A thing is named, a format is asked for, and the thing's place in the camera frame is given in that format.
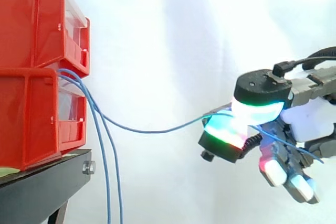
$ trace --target green light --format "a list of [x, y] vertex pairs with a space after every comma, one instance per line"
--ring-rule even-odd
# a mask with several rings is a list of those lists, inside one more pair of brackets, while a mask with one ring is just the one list
[[277, 118], [283, 107], [283, 102], [277, 102], [264, 106], [253, 106], [240, 103], [233, 98], [231, 109], [233, 115], [243, 120], [246, 124], [260, 125], [271, 122]]
[[[232, 114], [227, 110], [218, 111], [218, 113], [221, 112]], [[204, 130], [215, 138], [237, 148], [242, 148], [247, 138], [247, 124], [242, 124], [236, 118], [229, 116], [212, 116]]]

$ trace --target cable connector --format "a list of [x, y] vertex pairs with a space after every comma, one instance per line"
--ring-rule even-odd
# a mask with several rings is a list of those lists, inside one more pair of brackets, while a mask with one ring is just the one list
[[294, 67], [296, 67], [296, 61], [283, 61], [280, 63], [277, 63], [273, 66], [273, 71], [272, 73], [275, 76], [278, 77], [284, 77], [285, 73], [288, 73], [290, 71], [292, 71], [294, 69]]

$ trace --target coiled black cable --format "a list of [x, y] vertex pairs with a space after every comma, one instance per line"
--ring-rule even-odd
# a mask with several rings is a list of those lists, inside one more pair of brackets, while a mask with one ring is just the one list
[[260, 145], [261, 140], [263, 139], [262, 135], [259, 133], [255, 136], [249, 137], [243, 146], [243, 152], [240, 154], [238, 159], [242, 159], [245, 157], [245, 155], [251, 151], [254, 147], [257, 147]]

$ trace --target white fingertip pad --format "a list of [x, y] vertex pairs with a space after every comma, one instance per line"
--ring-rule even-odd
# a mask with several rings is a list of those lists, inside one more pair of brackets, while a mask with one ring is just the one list
[[312, 178], [307, 179], [308, 185], [311, 187], [311, 189], [316, 192], [316, 182]]
[[265, 163], [265, 174], [274, 186], [281, 186], [286, 182], [287, 173], [275, 159]]
[[295, 175], [290, 182], [297, 188], [306, 201], [310, 201], [314, 197], [313, 188], [310, 187], [302, 175]]

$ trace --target blue cable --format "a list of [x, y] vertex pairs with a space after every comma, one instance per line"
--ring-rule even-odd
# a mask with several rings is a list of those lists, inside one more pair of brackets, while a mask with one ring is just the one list
[[101, 155], [102, 155], [102, 159], [103, 159], [105, 182], [106, 182], [106, 193], [107, 193], [107, 223], [111, 224], [111, 189], [110, 189], [109, 170], [108, 170], [108, 164], [107, 164], [107, 158], [106, 158], [104, 143], [103, 143], [103, 140], [102, 140], [98, 119], [97, 119], [97, 116], [96, 116], [96, 113], [95, 113], [96, 108], [93, 104], [91, 96], [88, 93], [88, 90], [86, 89], [85, 85], [83, 84], [83, 82], [81, 81], [81, 79], [79, 78], [79, 76], [76, 73], [74, 73], [73, 71], [68, 70], [68, 69], [58, 69], [58, 72], [60, 72], [60, 73], [61, 72], [66, 72], [66, 73], [72, 75], [76, 79], [76, 81], [80, 83], [80, 85], [82, 87], [81, 91], [84, 93], [84, 95], [86, 96], [86, 98], [88, 100], [88, 103], [89, 103], [89, 106], [90, 106], [90, 109], [91, 109], [91, 112], [92, 112], [93, 120], [95, 122], [94, 124], [96, 125], [98, 140], [99, 140], [99, 144], [100, 144]]
[[[124, 130], [127, 130], [127, 131], [131, 131], [131, 132], [135, 132], [135, 133], [141, 133], [141, 134], [162, 134], [162, 133], [168, 133], [168, 132], [172, 132], [172, 131], [176, 131], [176, 130], [179, 130], [181, 128], [184, 128], [190, 124], [193, 124], [201, 119], [204, 119], [204, 118], [207, 118], [209, 116], [213, 116], [213, 115], [224, 115], [224, 116], [230, 116], [230, 117], [233, 117], [232, 115], [230, 114], [226, 114], [226, 113], [211, 113], [211, 114], [207, 114], [207, 115], [203, 115], [203, 116], [200, 116], [194, 120], [191, 120], [187, 123], [184, 123], [182, 125], [179, 125], [179, 126], [176, 126], [176, 127], [173, 127], [173, 128], [170, 128], [170, 129], [167, 129], [167, 130], [160, 130], [160, 131], [143, 131], [143, 130], [137, 130], [137, 129], [133, 129], [133, 128], [130, 128], [130, 127], [127, 127], [127, 126], [124, 126], [124, 125], [121, 125], [113, 120], [111, 120], [108, 116], [104, 115], [101, 110], [99, 109], [97, 103], [95, 102], [95, 100], [93, 99], [91, 93], [88, 91], [88, 89], [86, 88], [86, 86], [83, 84], [83, 82], [81, 81], [81, 79], [79, 78], [78, 75], [76, 75], [76, 73], [74, 73], [73, 71], [71, 70], [68, 70], [68, 69], [59, 69], [58, 70], [59, 72], [66, 72], [70, 75], [72, 75], [76, 80], [72, 80], [71, 78], [67, 77], [67, 76], [63, 76], [63, 75], [60, 75], [61, 78], [71, 82], [72, 84], [74, 84], [75, 86], [77, 86], [83, 93], [84, 95], [86, 96], [86, 98], [88, 99], [88, 102], [89, 102], [89, 105], [90, 105], [90, 108], [91, 108], [91, 112], [93, 114], [93, 118], [94, 118], [94, 122], [95, 122], [95, 125], [96, 125], [96, 128], [97, 128], [97, 133], [98, 133], [98, 139], [99, 139], [99, 142], [100, 142], [100, 146], [101, 146], [101, 152], [102, 152], [102, 157], [103, 157], [103, 163], [104, 163], [104, 171], [105, 171], [105, 177], [106, 177], [106, 182], [107, 182], [107, 196], [108, 196], [108, 224], [110, 224], [110, 221], [111, 221], [111, 213], [110, 213], [110, 210], [111, 210], [111, 202], [110, 202], [110, 185], [109, 185], [109, 175], [108, 175], [108, 168], [107, 168], [107, 161], [106, 161], [106, 155], [105, 155], [105, 151], [104, 151], [104, 146], [103, 146], [103, 142], [102, 142], [102, 138], [101, 138], [101, 132], [100, 132], [100, 128], [99, 128], [99, 125], [98, 125], [98, 120], [97, 120], [97, 117], [94, 113], [94, 110], [96, 110], [100, 116], [101, 116], [101, 119], [103, 121], [103, 124], [104, 124], [104, 127], [106, 129], [106, 132], [108, 134], [108, 137], [109, 137], [109, 140], [111, 142], [111, 145], [112, 145], [112, 149], [113, 149], [113, 152], [114, 152], [114, 161], [115, 161], [115, 169], [116, 169], [116, 174], [117, 174], [117, 184], [118, 184], [118, 197], [119, 197], [119, 208], [120, 208], [120, 223], [123, 224], [123, 206], [122, 206], [122, 195], [121, 195], [121, 185], [120, 185], [120, 174], [119, 174], [119, 162], [118, 162], [118, 156], [117, 156], [117, 150], [116, 150], [116, 147], [115, 147], [115, 144], [113, 142], [113, 139], [112, 139], [112, 136], [110, 134], [110, 131], [109, 131], [109, 128], [106, 124], [106, 121], [109, 121], [110, 123], [114, 124], [115, 126], [117, 127], [120, 127]], [[266, 136], [269, 136], [271, 138], [273, 138], [274, 140], [276, 141], [279, 141], [287, 146], [290, 146], [296, 150], [298, 150], [299, 152], [302, 152], [302, 153], [306, 153], [307, 155], [310, 155], [311, 157], [313, 157], [314, 159], [318, 160], [319, 162], [323, 163], [324, 162], [319, 158], [317, 157], [316, 155], [304, 150], [303, 148], [299, 148], [299, 147], [296, 147], [295, 145], [292, 145], [280, 138], [278, 138], [277, 136], [275, 135], [272, 135], [266, 131], [264, 131], [263, 129], [261, 129], [260, 127], [257, 127], [257, 126], [254, 126], [254, 125], [249, 125], [252, 129], [266, 135]]]
[[324, 162], [323, 162], [322, 159], [320, 159], [318, 156], [312, 154], [311, 152], [308, 152], [307, 150], [305, 150], [303, 148], [296, 147], [295, 145], [290, 144], [290, 143], [286, 142], [285, 140], [282, 140], [281, 138], [279, 138], [279, 137], [277, 137], [277, 136], [275, 136], [275, 135], [273, 135], [271, 133], [268, 133], [267, 131], [264, 131], [261, 127], [257, 127], [257, 126], [254, 126], [254, 125], [249, 125], [249, 126], [252, 129], [254, 129], [254, 130], [256, 130], [256, 131], [258, 131], [258, 132], [260, 132], [260, 133], [262, 133], [262, 134], [264, 134], [266, 136], [269, 136], [269, 137], [273, 138], [274, 140], [276, 140], [276, 141], [278, 141], [278, 142], [280, 142], [282, 144], [285, 144], [285, 145], [287, 145], [289, 147], [292, 147], [292, 148], [298, 150], [299, 152], [303, 152], [303, 153], [306, 153], [307, 155], [310, 155], [312, 158], [314, 158], [314, 159], [318, 160], [319, 162], [321, 162], [322, 164], [324, 164]]
[[[77, 84], [76, 82], [74, 82], [74, 81], [73, 81], [72, 79], [70, 79], [69, 77], [64, 77], [64, 79], [66, 79], [67, 81], [73, 83], [73, 84], [76, 85], [79, 89], [81, 89], [80, 85]], [[170, 128], [170, 129], [167, 129], [167, 130], [160, 130], [160, 131], [143, 131], [143, 130], [136, 130], [136, 129], [133, 129], [133, 128], [129, 128], [129, 127], [127, 127], [127, 126], [121, 125], [121, 124], [119, 124], [119, 123], [117, 123], [117, 122], [111, 120], [111, 119], [110, 119], [108, 116], [106, 116], [106, 115], [103, 115], [103, 116], [104, 116], [104, 118], [105, 118], [107, 121], [109, 121], [110, 123], [114, 124], [115, 126], [118, 126], [118, 127], [122, 128], [122, 129], [124, 129], [124, 130], [127, 130], [127, 131], [131, 131], [131, 132], [135, 132], [135, 133], [141, 133], [141, 134], [162, 134], [162, 133], [168, 133], [168, 132], [172, 132], [172, 131], [179, 130], [179, 129], [184, 128], [184, 127], [186, 127], [186, 126], [188, 126], [188, 125], [190, 125], [190, 124], [193, 124], [193, 123], [195, 123], [195, 122], [197, 122], [197, 121], [199, 121], [199, 120], [201, 120], [201, 119], [203, 119], [203, 118], [207, 118], [207, 117], [209, 117], [209, 116], [213, 116], [213, 115], [224, 115], [224, 116], [231, 116], [231, 117], [233, 117], [232, 115], [230, 115], [230, 114], [226, 114], [226, 113], [211, 113], [211, 114], [207, 114], [207, 115], [204, 115], [204, 116], [200, 116], [200, 117], [198, 117], [198, 118], [196, 118], [196, 119], [194, 119], [194, 120], [191, 120], [191, 121], [189, 121], [189, 122], [187, 122], [187, 123], [184, 123], [184, 124], [182, 124], [182, 125], [179, 125], [179, 126], [176, 126], [176, 127]], [[264, 134], [264, 135], [266, 135], [266, 136], [269, 136], [269, 137], [273, 138], [274, 140], [276, 140], [276, 141], [278, 141], [278, 142], [281, 142], [281, 143], [283, 143], [283, 144], [288, 145], [288, 146], [291, 147], [291, 148], [294, 148], [294, 149], [298, 150], [299, 152], [306, 153], [307, 155], [310, 155], [310, 156], [313, 157], [314, 159], [316, 159], [316, 160], [318, 160], [319, 162], [321, 162], [321, 163], [324, 164], [324, 162], [323, 162], [322, 159], [320, 159], [318, 156], [316, 156], [316, 155], [314, 155], [314, 154], [308, 152], [307, 150], [305, 150], [305, 149], [303, 149], [303, 148], [296, 147], [295, 145], [290, 144], [290, 143], [286, 142], [285, 140], [282, 140], [282, 139], [278, 138], [277, 136], [272, 135], [272, 134], [270, 134], [270, 133], [264, 131], [264, 130], [263, 130], [262, 128], [260, 128], [260, 127], [257, 127], [257, 126], [254, 126], [254, 125], [249, 125], [249, 126], [250, 126], [252, 129], [254, 129], [254, 130], [256, 130], [256, 131], [258, 131], [258, 132], [260, 132], [260, 133], [262, 133], [262, 134]]]

